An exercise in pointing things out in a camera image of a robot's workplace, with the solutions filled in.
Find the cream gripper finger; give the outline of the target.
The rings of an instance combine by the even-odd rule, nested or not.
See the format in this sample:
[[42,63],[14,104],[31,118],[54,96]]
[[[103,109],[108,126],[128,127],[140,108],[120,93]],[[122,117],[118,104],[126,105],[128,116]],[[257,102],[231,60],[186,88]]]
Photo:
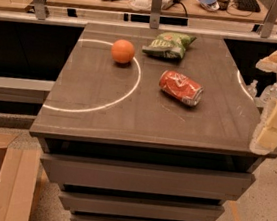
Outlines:
[[252,153],[265,155],[277,149],[277,98],[270,99],[250,142]]
[[274,51],[267,57],[262,58],[256,63],[256,68],[266,73],[275,73],[277,70],[277,51]]

